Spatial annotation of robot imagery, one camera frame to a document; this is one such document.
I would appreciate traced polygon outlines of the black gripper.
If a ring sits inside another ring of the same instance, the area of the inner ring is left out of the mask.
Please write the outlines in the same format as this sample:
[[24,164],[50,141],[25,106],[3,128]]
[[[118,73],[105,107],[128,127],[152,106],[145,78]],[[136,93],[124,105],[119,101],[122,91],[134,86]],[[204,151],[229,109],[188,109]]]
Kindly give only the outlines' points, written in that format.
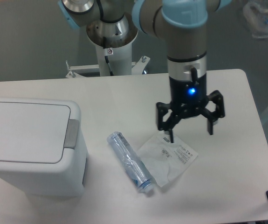
[[[215,90],[206,95],[206,75],[193,81],[170,80],[171,102],[169,104],[156,103],[156,124],[159,131],[168,132],[171,143],[174,143],[173,128],[181,119],[203,115],[207,118],[207,131],[213,135],[213,126],[219,118],[225,117],[223,95]],[[209,102],[215,104],[211,112],[206,108]],[[164,116],[171,111],[169,118],[164,121]]]

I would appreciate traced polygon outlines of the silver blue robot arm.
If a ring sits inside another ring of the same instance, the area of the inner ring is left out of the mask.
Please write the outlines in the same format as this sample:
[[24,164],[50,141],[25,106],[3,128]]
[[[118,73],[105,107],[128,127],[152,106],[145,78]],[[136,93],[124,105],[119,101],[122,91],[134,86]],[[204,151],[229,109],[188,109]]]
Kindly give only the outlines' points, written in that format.
[[168,104],[156,104],[158,130],[173,135],[182,120],[202,115],[207,130],[225,116],[223,96],[206,92],[206,22],[227,0],[136,0],[130,13],[123,0],[60,0],[73,28],[85,27],[95,45],[101,76],[132,73],[132,43],[138,32],[166,43],[171,90]]

